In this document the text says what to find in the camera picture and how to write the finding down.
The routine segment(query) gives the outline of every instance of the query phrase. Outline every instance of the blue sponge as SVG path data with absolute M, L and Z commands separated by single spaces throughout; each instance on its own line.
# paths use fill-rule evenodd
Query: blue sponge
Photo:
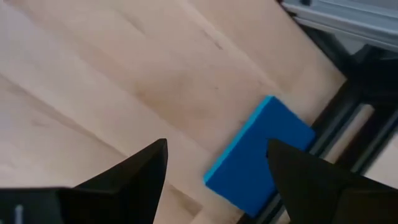
M 268 139 L 304 150 L 314 137 L 313 130 L 283 103 L 268 96 L 205 174 L 205 184 L 255 217 L 276 191 L 266 159 Z

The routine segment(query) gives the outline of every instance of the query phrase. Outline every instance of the wooden table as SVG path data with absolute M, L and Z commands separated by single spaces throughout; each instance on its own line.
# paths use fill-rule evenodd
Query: wooden table
M 1 187 L 73 186 L 169 140 L 155 223 L 234 223 L 203 185 L 256 105 L 311 124 L 344 82 L 274 1 L 0 2 Z

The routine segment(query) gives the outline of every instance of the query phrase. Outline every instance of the light wood board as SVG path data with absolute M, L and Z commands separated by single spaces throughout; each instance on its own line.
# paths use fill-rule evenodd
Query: light wood board
M 206 170 L 266 95 L 310 124 L 344 82 L 274 1 L 8 0 L 0 33 L 4 186 L 73 186 L 167 138 L 155 223 L 236 223 Z

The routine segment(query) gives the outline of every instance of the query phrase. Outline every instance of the wood grain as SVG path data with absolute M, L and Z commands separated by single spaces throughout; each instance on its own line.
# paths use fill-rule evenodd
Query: wood grain
M 271 1 L 8 0 L 0 32 L 1 175 L 73 185 L 167 138 L 156 223 L 235 223 L 217 155 L 266 95 L 310 124 L 344 81 Z

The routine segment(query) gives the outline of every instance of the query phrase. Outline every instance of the blue block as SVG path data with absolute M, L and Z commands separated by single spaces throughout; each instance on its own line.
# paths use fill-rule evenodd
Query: blue block
M 276 191 L 266 159 L 268 139 L 304 150 L 314 137 L 314 131 L 282 102 L 267 96 L 205 174 L 205 184 L 255 217 Z

